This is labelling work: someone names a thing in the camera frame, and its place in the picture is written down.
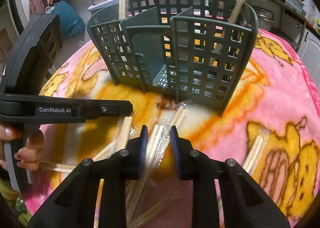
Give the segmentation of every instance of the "cabinet handle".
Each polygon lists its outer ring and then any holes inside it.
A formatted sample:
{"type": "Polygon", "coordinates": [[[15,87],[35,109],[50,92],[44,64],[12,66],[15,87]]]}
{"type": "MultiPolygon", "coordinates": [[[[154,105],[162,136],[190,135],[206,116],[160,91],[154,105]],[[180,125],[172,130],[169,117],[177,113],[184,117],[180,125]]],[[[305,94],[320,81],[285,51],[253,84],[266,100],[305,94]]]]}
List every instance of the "cabinet handle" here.
{"type": "Polygon", "coordinates": [[[304,41],[306,42],[307,41],[307,36],[308,36],[309,32],[306,33],[306,37],[304,39],[304,41]]]}

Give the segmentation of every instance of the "green plastic basket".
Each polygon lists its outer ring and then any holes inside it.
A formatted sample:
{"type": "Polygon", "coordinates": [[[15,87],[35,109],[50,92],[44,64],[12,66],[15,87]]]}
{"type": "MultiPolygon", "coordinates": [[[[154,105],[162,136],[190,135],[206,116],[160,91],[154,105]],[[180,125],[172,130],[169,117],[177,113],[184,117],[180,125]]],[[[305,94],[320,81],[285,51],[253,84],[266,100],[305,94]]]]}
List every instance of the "green plastic basket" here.
{"type": "Polygon", "coordinates": [[[115,84],[192,100],[221,115],[249,61],[258,32],[244,4],[227,23],[236,0],[129,0],[95,13],[87,29],[115,84]],[[216,44],[223,47],[214,50],[216,44]]]}

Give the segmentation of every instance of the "fleece blanket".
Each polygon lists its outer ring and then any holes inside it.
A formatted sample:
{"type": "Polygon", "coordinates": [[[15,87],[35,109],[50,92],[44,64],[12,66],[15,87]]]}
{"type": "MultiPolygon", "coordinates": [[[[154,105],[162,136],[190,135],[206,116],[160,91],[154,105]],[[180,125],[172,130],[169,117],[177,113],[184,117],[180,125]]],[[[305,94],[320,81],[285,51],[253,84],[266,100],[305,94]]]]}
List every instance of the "fleece blanket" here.
{"type": "MultiPolygon", "coordinates": [[[[133,124],[152,131],[154,124],[170,119],[177,105],[173,98],[142,93],[130,86],[115,86],[92,42],[78,50],[47,82],[42,95],[68,98],[130,100],[133,124]]],[[[269,141],[253,178],[269,194],[293,227],[305,214],[319,190],[319,93],[290,45],[259,30],[255,48],[224,114],[191,104],[179,128],[193,147],[210,158],[234,158],[242,164],[263,126],[269,141]]],[[[111,140],[118,118],[100,118],[86,124],[44,125],[42,160],[78,164],[95,156],[111,140]]],[[[39,169],[33,187],[24,194],[33,214],[67,174],[39,169]]],[[[154,172],[140,210],[157,202],[166,208],[145,227],[191,226],[192,184],[178,181],[170,149],[154,172]]]]}

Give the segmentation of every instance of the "blue cloth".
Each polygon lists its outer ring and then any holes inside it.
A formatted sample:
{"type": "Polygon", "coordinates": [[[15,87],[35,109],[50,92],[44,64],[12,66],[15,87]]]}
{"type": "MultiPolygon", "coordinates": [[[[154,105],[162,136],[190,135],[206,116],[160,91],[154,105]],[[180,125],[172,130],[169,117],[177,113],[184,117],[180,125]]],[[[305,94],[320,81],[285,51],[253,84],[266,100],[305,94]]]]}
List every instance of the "blue cloth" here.
{"type": "Polygon", "coordinates": [[[66,1],[62,0],[57,3],[51,13],[60,17],[62,41],[84,32],[85,23],[76,10],[66,1]]]}

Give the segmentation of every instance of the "human hand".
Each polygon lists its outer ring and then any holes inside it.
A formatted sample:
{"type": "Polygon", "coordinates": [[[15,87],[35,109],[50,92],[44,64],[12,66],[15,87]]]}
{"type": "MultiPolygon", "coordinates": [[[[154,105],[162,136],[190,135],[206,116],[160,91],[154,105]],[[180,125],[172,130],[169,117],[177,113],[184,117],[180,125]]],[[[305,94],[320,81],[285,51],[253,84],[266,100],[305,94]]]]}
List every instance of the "human hand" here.
{"type": "MultiPolygon", "coordinates": [[[[4,158],[4,142],[10,142],[14,139],[21,139],[22,132],[14,129],[7,122],[0,122],[0,165],[6,169],[4,158]]],[[[44,135],[39,130],[35,135],[28,137],[27,146],[20,149],[15,155],[15,159],[20,160],[18,167],[30,171],[37,170],[39,167],[40,157],[44,146],[44,135]]]]}

